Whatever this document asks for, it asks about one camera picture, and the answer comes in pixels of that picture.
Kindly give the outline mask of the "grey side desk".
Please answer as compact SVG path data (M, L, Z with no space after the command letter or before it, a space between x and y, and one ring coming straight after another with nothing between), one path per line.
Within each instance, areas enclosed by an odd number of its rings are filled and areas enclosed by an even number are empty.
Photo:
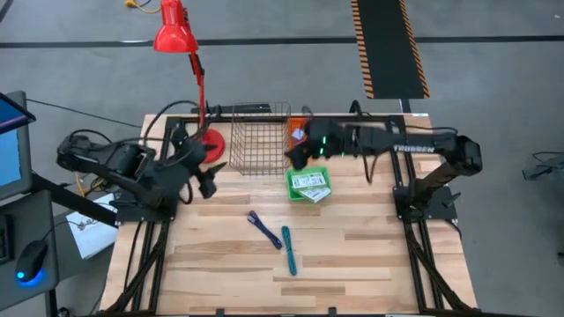
M0 215L11 216L13 234L13 259L0 264L0 311L3 311L54 290L60 277L50 193L40 191L0 206ZM39 276L29 284L21 284L15 275L17 260L24 247L34 240L44 240L48 251Z

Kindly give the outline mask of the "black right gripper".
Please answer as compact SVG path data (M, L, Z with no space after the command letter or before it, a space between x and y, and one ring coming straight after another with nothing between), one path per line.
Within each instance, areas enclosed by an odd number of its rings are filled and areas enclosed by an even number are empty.
M286 152L294 170L302 170L308 159L330 158L345 154L345 128L330 119L307 119L301 124L306 132L306 144L297 144Z

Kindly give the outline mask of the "black diagonal support bar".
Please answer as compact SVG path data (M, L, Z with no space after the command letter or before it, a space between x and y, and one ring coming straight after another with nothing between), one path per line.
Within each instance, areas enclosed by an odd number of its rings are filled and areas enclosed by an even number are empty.
M112 210L106 209L81 195L74 194L66 188L33 173L32 186L29 192L35 193L42 190L47 190L51 195L52 201L56 204L62 205L69 210L74 210L102 224L117 227L116 214Z

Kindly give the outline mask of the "white cardboard box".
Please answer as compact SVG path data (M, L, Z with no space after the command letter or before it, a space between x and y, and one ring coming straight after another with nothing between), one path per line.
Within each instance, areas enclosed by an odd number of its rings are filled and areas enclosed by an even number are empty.
M78 252L83 260L88 260L115 243L118 230L78 212L66 216Z

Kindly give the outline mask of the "orange plastic bin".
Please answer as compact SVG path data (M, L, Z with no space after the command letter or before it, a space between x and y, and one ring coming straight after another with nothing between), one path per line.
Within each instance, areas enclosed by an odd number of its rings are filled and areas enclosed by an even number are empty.
M295 145L303 142L306 139L306 133L302 140L298 141L292 137L292 133L295 129L301 129L301 124L307 120L306 117L291 117L288 120L287 133L288 133L288 150L291 150Z

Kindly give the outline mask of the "computer monitor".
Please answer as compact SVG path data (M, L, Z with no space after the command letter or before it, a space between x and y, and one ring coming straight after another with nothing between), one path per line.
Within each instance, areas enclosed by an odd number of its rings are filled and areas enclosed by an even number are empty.
M25 92L0 92L0 201L32 186L28 125L35 121Z

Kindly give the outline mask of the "green plastic bin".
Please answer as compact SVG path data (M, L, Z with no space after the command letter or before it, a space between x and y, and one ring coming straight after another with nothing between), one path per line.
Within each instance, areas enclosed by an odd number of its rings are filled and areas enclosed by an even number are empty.
M295 190L295 189L292 187L292 182L291 182L291 180L290 180L290 176L291 176L292 174L295 174L295 173L314 173L314 172L322 173L323 176L324 176L324 178L325 178L325 180L326 180L326 182L327 182L327 185L326 185L325 187L331 189L330 176L329 176L329 173L328 173L327 168L324 167L324 166L316 166L316 167L311 167L311 168L305 168L305 169L300 170L300 171L297 171L297 170L288 170L288 171L286 172L286 187L287 187L287 192L288 192L288 198L289 198L291 201L299 201L299 200L307 200L307 201L309 201L309 200L299 194L299 191L300 191L300 190Z

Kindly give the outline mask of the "yellow plug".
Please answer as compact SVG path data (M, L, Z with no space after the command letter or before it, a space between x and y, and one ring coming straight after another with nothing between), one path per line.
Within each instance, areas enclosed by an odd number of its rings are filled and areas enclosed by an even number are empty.
M139 4L137 2L137 0L124 0L124 5L128 8L131 9L137 9L140 10L141 12L145 13L145 14L156 14L159 13L161 11L161 8L158 7L157 9L154 10L148 10L146 9L146 5L148 5L152 0L146 0L144 3Z

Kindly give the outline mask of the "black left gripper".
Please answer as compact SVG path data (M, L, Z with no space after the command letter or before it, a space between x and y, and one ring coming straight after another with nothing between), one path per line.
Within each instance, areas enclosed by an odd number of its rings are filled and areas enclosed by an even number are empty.
M180 187L189 180L189 177L195 175L200 183L200 193L203 198L211 198L217 191L217 187L212 177L204 173L199 166L205 161L207 151L206 144L192 138L186 138L182 141L174 142L174 186ZM215 176L226 162L209 167L207 173Z

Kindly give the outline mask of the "green and white acer box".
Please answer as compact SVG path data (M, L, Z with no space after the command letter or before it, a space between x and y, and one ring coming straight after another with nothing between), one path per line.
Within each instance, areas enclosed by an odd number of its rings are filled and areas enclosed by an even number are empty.
M323 198L331 194L331 189L327 187L323 188L310 188L305 190L300 190L299 194L312 203L319 203Z

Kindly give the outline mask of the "black yellow striped floor mat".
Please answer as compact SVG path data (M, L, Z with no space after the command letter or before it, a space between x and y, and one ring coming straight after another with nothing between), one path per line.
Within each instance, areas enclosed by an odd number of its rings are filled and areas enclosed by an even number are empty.
M367 97L429 98L404 0L350 0L350 4Z

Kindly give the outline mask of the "black keyboard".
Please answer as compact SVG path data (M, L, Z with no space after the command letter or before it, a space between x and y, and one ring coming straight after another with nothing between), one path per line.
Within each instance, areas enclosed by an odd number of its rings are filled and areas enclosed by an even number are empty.
M13 259L12 219L10 215L0 215L0 264Z

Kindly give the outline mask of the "grey stand foot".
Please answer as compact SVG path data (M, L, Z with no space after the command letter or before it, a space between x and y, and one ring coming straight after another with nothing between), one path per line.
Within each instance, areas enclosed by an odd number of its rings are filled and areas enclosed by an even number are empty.
M539 151L532 153L531 156L537 161L537 164L522 170L523 178L526 181L534 181L552 172L564 173L564 151Z

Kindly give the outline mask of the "black computer mouse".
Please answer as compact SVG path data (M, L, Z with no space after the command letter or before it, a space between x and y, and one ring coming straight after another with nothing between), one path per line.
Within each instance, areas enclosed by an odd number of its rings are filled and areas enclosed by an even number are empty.
M24 247L15 268L21 284L29 284L39 276L47 251L48 244L44 240L34 240Z

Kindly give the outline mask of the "red desk lamp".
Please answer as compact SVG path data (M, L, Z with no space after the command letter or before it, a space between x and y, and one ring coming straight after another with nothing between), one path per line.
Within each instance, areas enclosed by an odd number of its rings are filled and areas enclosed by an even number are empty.
M204 163L217 161L226 148L224 137L216 130L209 128L209 121L205 118L207 101L204 88L204 68L197 51L199 46L189 24L189 11L183 6L182 0L160 0L162 26L156 33L153 49L164 53L189 55L190 65L196 78L198 87L198 115L199 130L197 139L211 149L205 154Z

